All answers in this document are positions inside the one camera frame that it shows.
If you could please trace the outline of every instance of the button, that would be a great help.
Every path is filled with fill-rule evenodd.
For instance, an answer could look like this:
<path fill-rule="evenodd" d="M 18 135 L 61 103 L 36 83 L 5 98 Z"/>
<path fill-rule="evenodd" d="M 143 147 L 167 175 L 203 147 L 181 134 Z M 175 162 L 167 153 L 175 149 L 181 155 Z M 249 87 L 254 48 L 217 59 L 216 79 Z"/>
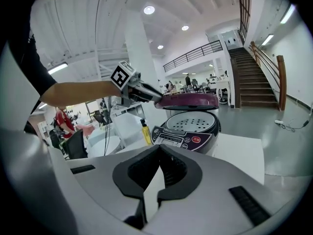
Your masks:
<path fill-rule="evenodd" d="M 197 136 L 194 136 L 194 137 L 192 137 L 192 142 L 194 142 L 194 143 L 200 143 L 200 141 L 201 141 L 201 138 L 199 138 L 199 137 L 197 137 Z"/>

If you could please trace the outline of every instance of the maroon lid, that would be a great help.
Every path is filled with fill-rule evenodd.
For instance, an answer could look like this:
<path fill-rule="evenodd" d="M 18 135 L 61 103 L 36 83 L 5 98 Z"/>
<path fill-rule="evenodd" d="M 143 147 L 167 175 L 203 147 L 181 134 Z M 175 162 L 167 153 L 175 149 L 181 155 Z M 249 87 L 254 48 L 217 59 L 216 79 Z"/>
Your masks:
<path fill-rule="evenodd" d="M 157 109 L 194 111 L 214 110 L 219 107 L 217 96 L 212 94 L 185 93 L 164 96 L 161 101 L 155 102 Z"/>

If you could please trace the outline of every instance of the metal railing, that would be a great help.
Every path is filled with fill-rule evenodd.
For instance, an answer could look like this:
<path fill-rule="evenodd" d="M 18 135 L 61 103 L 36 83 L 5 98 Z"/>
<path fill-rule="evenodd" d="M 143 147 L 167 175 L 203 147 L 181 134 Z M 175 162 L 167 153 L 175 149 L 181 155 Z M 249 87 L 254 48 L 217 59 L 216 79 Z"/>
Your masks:
<path fill-rule="evenodd" d="M 268 69 L 269 73 L 274 78 L 279 88 L 279 109 L 285 110 L 286 97 L 287 97 L 287 78 L 286 78 L 286 67 L 284 62 L 284 56 L 278 55 L 276 65 L 264 51 L 259 49 L 254 42 L 251 42 L 249 49 L 254 54 L 254 59 L 261 67 L 261 62 Z"/>
<path fill-rule="evenodd" d="M 174 69 L 175 67 L 182 65 L 184 63 L 190 62 L 198 57 L 202 57 L 213 52 L 223 50 L 220 40 L 211 42 L 209 44 L 203 45 L 199 48 L 196 48 L 186 54 L 174 59 L 173 61 L 163 65 L 165 72 Z"/>
<path fill-rule="evenodd" d="M 246 34 L 249 28 L 250 13 L 251 13 L 251 0 L 239 0 L 240 4 L 240 30 L 239 35 L 243 44 L 246 41 Z"/>

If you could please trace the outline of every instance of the wooden stair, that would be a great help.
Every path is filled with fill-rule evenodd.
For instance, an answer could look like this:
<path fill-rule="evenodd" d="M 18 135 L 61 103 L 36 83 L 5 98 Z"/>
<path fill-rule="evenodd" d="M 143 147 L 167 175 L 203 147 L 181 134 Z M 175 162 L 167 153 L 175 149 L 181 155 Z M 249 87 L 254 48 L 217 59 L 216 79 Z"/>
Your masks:
<path fill-rule="evenodd" d="M 236 59 L 240 105 L 278 109 L 276 97 L 267 78 L 246 49 L 232 49 L 229 54 L 232 59 Z"/>

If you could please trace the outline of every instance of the glue bottle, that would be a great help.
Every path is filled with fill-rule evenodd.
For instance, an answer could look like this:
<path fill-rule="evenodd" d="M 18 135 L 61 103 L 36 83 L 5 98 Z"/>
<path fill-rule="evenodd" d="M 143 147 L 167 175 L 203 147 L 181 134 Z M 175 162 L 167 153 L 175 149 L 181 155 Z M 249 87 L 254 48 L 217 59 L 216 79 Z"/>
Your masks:
<path fill-rule="evenodd" d="M 143 137 L 145 138 L 145 141 L 147 143 L 147 145 L 151 145 L 152 142 L 151 142 L 151 138 L 150 138 L 150 130 L 149 130 L 149 127 L 147 126 L 146 122 L 145 122 L 145 119 L 142 118 L 140 120 L 141 122 L 141 125 L 142 125 L 142 134 L 143 134 Z"/>

